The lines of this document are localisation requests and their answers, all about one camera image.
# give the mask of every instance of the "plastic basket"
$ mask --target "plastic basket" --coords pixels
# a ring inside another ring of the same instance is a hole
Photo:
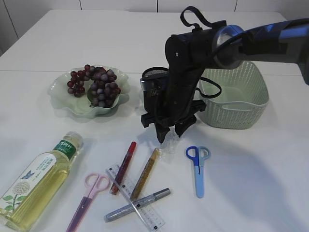
[[[225,129],[248,129],[262,115],[269,100],[268,90],[255,64],[244,61],[233,70],[206,69],[202,75],[222,87],[219,97],[205,99],[205,112],[200,119],[213,127]],[[207,95],[215,94],[218,88],[205,81],[199,82]]]

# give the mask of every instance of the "yellow liquid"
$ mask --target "yellow liquid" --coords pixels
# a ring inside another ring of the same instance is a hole
[[[56,163],[17,209],[11,213],[0,208],[1,219],[7,220],[6,226],[16,231],[27,232],[30,230],[33,223],[38,219],[69,174],[70,162],[62,152],[53,150],[52,152],[43,153],[39,156],[46,156],[48,154],[55,156]]]

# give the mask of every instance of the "scissor blade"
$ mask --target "scissor blade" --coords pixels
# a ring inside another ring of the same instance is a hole
[[[88,197],[83,197],[81,203],[79,204],[68,228],[67,228],[67,232],[74,232],[78,225],[80,224],[80,222],[82,221],[83,217],[85,216],[90,204],[92,202],[91,198]]]
[[[194,166],[195,189],[198,198],[204,197],[204,169],[203,167]]]

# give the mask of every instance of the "clear ruler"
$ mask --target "clear ruler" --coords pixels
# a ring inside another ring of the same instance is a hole
[[[119,165],[115,164],[111,167],[109,167],[106,172],[110,179],[116,184],[119,191],[122,193],[122,195],[125,197],[125,199],[129,202],[130,205],[134,208],[135,212],[138,214],[142,222],[145,224],[147,229],[150,232],[158,231],[159,228],[161,228],[165,222],[162,218],[154,211],[154,209],[148,205],[146,207],[143,207],[141,209],[137,209],[132,201],[130,201],[131,193],[133,192],[133,189],[135,185],[133,182],[125,176],[121,185],[115,182],[115,178],[117,176],[117,173],[119,171]]]

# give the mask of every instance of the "bottle label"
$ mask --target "bottle label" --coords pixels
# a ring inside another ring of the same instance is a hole
[[[62,152],[69,158],[69,160],[72,158],[72,156],[76,152],[76,148],[74,147],[74,145],[66,140],[61,140],[57,144],[57,146],[54,148],[54,150]]]
[[[53,154],[39,155],[0,199],[0,208],[14,212],[56,163]]]

